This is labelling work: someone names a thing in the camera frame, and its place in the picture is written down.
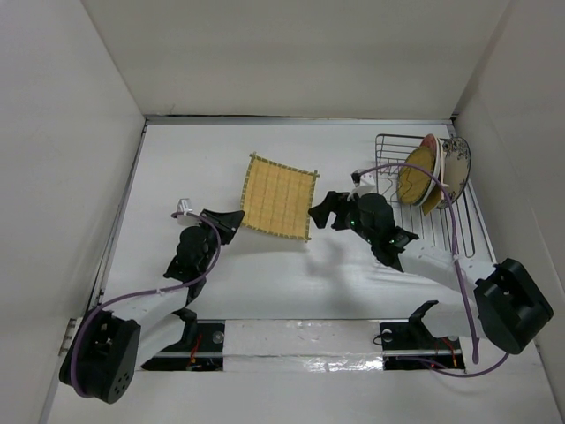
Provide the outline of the square bamboo tray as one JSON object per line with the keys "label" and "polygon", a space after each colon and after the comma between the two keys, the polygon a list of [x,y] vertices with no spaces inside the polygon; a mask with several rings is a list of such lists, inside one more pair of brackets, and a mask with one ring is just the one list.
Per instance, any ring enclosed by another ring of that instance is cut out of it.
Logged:
{"label": "square bamboo tray", "polygon": [[310,240],[309,208],[318,171],[300,170],[250,154],[240,208],[242,225],[282,239]]}

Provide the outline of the round bamboo tray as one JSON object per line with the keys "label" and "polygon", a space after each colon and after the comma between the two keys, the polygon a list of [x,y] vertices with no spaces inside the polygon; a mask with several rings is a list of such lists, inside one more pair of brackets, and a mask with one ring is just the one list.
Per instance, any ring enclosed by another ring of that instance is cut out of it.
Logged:
{"label": "round bamboo tray", "polygon": [[432,182],[430,174],[435,166],[435,153],[428,147],[412,151],[398,173],[398,200],[414,205],[426,194]]}

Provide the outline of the fan-shaped bamboo tray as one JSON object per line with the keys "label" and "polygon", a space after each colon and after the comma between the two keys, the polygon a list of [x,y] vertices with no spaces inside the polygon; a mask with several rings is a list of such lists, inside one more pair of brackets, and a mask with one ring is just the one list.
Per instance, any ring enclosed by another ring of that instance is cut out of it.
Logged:
{"label": "fan-shaped bamboo tray", "polygon": [[443,193],[440,185],[435,185],[433,190],[422,203],[421,209],[425,216],[429,215],[442,201]]}

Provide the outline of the blue white floral plate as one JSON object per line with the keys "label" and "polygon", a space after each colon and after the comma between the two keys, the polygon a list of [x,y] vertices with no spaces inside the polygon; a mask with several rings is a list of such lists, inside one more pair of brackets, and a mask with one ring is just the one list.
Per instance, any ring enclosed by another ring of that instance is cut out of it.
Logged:
{"label": "blue white floral plate", "polygon": [[452,203],[463,193],[471,172],[471,149],[462,137],[453,137],[442,142],[445,157],[443,184]]}

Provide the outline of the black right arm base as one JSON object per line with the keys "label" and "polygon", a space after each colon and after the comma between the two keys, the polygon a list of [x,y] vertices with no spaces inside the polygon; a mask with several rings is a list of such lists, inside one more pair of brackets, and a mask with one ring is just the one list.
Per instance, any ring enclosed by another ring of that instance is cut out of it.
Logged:
{"label": "black right arm base", "polygon": [[387,321],[379,324],[380,332],[373,337],[373,343],[385,351],[439,352],[447,349],[457,352],[461,349],[459,340],[447,337],[433,337],[423,323],[426,313],[437,300],[428,300],[417,308],[407,320]]}

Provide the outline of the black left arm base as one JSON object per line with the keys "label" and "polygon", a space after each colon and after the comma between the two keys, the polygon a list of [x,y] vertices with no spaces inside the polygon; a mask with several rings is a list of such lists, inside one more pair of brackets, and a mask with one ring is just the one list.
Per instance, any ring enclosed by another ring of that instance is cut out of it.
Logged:
{"label": "black left arm base", "polygon": [[184,323],[183,333],[151,359],[144,360],[144,371],[223,371],[225,320],[201,320],[189,309],[176,312]]}

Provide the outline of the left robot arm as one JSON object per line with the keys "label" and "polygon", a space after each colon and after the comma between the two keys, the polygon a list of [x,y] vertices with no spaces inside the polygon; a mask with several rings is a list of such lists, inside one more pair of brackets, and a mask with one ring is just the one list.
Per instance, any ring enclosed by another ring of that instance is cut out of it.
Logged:
{"label": "left robot arm", "polygon": [[154,289],[107,300],[90,309],[59,370],[59,382],[83,398],[114,404],[130,386],[137,368],[173,345],[196,342],[196,315],[189,305],[200,295],[223,246],[235,237],[243,210],[204,209],[184,228],[177,250]]}

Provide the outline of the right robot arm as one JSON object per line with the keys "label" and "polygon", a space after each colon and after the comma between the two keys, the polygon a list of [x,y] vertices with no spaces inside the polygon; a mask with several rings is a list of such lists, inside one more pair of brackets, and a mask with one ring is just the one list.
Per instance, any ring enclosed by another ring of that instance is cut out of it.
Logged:
{"label": "right robot arm", "polygon": [[396,225],[393,209],[377,193],[363,196],[330,191],[308,211],[319,229],[351,230],[371,247],[377,261],[421,276],[463,295],[463,312],[502,351],[517,355],[551,321],[554,311],[524,265],[471,261],[442,250]]}

